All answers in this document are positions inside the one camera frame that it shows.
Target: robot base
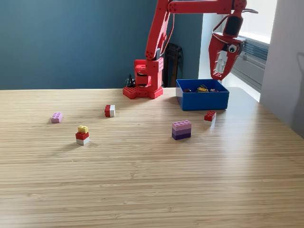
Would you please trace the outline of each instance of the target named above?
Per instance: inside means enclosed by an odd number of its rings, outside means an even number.
[[[137,97],[149,97],[151,99],[155,99],[163,94],[163,89],[162,87],[160,87],[154,92],[148,92],[148,91],[140,91],[138,90],[137,87],[124,87],[123,94],[130,99],[134,99]]]

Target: white lego brick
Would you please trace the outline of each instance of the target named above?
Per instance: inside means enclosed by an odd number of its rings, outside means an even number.
[[[110,117],[115,117],[115,105],[110,106]]]
[[[82,146],[87,144],[89,141],[90,141],[90,137],[87,137],[85,140],[76,139],[76,143],[79,144],[79,145],[82,145]]]
[[[208,126],[212,126],[212,125],[214,125],[214,123],[215,123],[215,119],[216,119],[216,117],[214,117],[214,119],[213,119],[212,121],[204,120],[204,124],[205,124],[205,125],[208,125]]]

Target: blue wall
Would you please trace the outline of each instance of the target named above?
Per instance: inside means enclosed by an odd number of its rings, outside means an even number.
[[[170,42],[180,45],[182,48],[184,55],[182,70],[183,79],[194,79],[199,77],[202,23],[202,14],[175,15],[174,31]]]
[[[0,89],[117,88],[156,0],[0,0]]]

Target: white wall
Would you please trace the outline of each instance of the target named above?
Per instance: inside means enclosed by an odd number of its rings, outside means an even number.
[[[223,19],[223,15],[216,13],[205,13],[203,15],[203,27],[201,33],[200,57],[199,57],[199,79],[211,78],[209,61],[209,44],[211,41],[211,32],[217,24]]]
[[[278,0],[260,102],[304,137],[304,0]]]

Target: toy block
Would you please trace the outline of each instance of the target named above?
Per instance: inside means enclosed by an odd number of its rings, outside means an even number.
[[[199,93],[206,93],[206,92],[209,92],[209,91],[208,91],[208,89],[198,88],[198,92]]]
[[[215,111],[208,111],[207,114],[204,116],[204,120],[206,121],[212,121],[217,115],[217,112]]]
[[[110,106],[110,117],[115,117],[115,105]]]
[[[176,131],[189,129],[189,128],[191,128],[191,122],[188,120],[173,122],[172,128]]]
[[[176,131],[172,128],[172,134],[174,134],[176,136],[181,135],[181,134],[189,134],[189,133],[191,133],[191,128],[185,129],[185,130],[179,130],[179,131]]]
[[[105,107],[105,109],[104,109],[104,115],[105,115],[106,117],[111,117],[111,115],[110,115],[110,108],[111,108],[110,105],[106,105],[106,107]]]
[[[216,118],[214,118],[212,121],[204,120],[204,124],[208,126],[212,126],[215,123]]]
[[[82,126],[82,125],[80,125],[80,126],[78,127],[78,132],[81,132],[81,133],[86,134],[86,133],[89,132],[89,128],[88,128],[87,126]]]
[[[85,140],[76,139],[76,143],[79,145],[86,145],[90,141],[90,137],[87,137]]]
[[[89,137],[89,132],[84,134],[82,132],[76,133],[76,139],[85,140],[87,137]]]
[[[181,135],[175,135],[172,133],[172,138],[175,140],[180,140],[180,139],[187,139],[191,137],[191,133],[188,134],[181,134]]]
[[[52,124],[57,124],[61,122],[61,119],[62,119],[62,113],[54,113],[51,118],[51,122]]]

